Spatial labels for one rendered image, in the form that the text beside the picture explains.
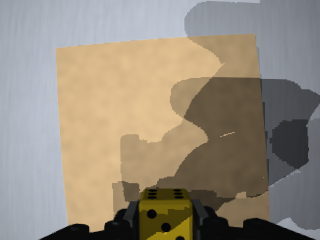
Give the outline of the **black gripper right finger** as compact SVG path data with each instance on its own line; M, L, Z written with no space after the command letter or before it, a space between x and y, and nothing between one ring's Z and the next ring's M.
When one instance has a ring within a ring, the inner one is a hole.
M243 228L231 227L213 208L203 206L199 199L191 201L192 240L316 240L260 218L244 220Z

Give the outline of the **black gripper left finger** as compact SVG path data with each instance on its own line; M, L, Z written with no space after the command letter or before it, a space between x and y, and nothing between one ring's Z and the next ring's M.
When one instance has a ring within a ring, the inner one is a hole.
M39 240L140 240L139 201L130 201L127 209L117 211L102 231L90 232L86 224L72 224Z

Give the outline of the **tan flat mat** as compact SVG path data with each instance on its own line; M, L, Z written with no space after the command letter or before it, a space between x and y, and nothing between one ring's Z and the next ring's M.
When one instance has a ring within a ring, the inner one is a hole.
M68 225L175 188L229 226L270 222L255 34L56 48L56 69Z

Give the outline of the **yellow die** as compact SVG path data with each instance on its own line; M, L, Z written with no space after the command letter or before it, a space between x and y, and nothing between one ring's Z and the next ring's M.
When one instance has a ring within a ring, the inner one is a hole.
M145 189L139 202L140 240L192 240L193 203L185 188Z

